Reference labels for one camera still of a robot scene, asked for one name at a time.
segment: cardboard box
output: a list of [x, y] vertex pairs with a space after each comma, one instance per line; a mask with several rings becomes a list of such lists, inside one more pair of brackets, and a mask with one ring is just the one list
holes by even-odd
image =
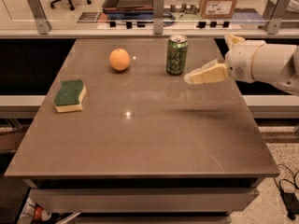
[[237, 0], [200, 0], [203, 19], [231, 19]]

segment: floor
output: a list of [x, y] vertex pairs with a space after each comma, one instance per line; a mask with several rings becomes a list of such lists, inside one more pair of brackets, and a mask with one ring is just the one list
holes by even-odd
[[[92, 24], [77, 25], [82, 11], [101, 11], [104, 0], [92, 0], [88, 6], [85, 1], [75, 0], [75, 11], [69, 10], [67, 1], [50, 8], [50, 1], [41, 0], [51, 24], [56, 29], [93, 28]], [[199, 0], [165, 0], [166, 5], [188, 3], [199, 4]], [[266, 0], [239, 0], [237, 7], [254, 7], [261, 14]], [[35, 27], [29, 7], [25, 0], [0, 0], [0, 29], [27, 29]], [[299, 139], [294, 133], [294, 125], [276, 124], [261, 125], [260, 131], [277, 164], [283, 163], [294, 172], [299, 170]], [[7, 180], [0, 175], [0, 223], [10, 223], [9, 216], [17, 211], [17, 207], [26, 193], [26, 186], [22, 182]], [[258, 187], [260, 195], [243, 212], [233, 212], [233, 224], [284, 224], [299, 223], [299, 216], [295, 221], [287, 218], [287, 211], [279, 195], [278, 188], [272, 178], [266, 178]]]

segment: tabletop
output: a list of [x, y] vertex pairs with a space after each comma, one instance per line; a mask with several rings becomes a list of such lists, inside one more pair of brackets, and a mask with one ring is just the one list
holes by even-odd
[[[221, 54], [190, 38], [185, 73]], [[130, 66], [115, 72], [114, 49]], [[188, 85], [165, 71], [167, 39], [79, 39], [9, 165], [19, 178], [276, 176], [235, 82]], [[80, 78], [83, 111], [57, 113], [62, 80]]]

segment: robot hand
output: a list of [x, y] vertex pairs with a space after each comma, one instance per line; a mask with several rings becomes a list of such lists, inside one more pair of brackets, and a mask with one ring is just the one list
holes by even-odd
[[234, 80], [261, 81], [299, 96], [299, 48], [295, 45], [267, 44], [262, 40], [245, 40], [227, 35], [229, 51], [225, 63], [216, 60], [185, 76], [189, 84], [215, 83], [228, 75]]

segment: table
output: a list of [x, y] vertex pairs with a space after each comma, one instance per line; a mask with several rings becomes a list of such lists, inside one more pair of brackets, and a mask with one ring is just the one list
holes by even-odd
[[[131, 57], [121, 73], [109, 65], [118, 48]], [[51, 212], [229, 223], [278, 168], [235, 82], [188, 85], [165, 72], [166, 49], [165, 38], [78, 39], [5, 175]], [[185, 72], [213, 59], [213, 39], [189, 39]], [[84, 110], [58, 114], [60, 82], [76, 78]]]

